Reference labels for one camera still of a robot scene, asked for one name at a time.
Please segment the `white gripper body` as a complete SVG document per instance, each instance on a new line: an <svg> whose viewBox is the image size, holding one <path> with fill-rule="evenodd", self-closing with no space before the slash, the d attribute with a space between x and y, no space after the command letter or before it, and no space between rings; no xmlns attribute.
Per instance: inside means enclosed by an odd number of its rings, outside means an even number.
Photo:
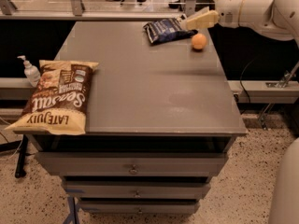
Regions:
<svg viewBox="0 0 299 224"><path fill-rule="evenodd" d="M244 0L217 0L216 11L219 13L219 25L222 27L237 28L239 14Z"/></svg>

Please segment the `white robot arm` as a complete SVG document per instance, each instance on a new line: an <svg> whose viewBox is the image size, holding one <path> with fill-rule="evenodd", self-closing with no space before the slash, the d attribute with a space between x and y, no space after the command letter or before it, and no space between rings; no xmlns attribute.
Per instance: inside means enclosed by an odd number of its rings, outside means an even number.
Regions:
<svg viewBox="0 0 299 224"><path fill-rule="evenodd" d="M276 40L294 40L299 45L299 0L213 0L185 21L189 30L248 27L259 35ZM268 224L299 224L299 139L285 151L280 166Z"/></svg>

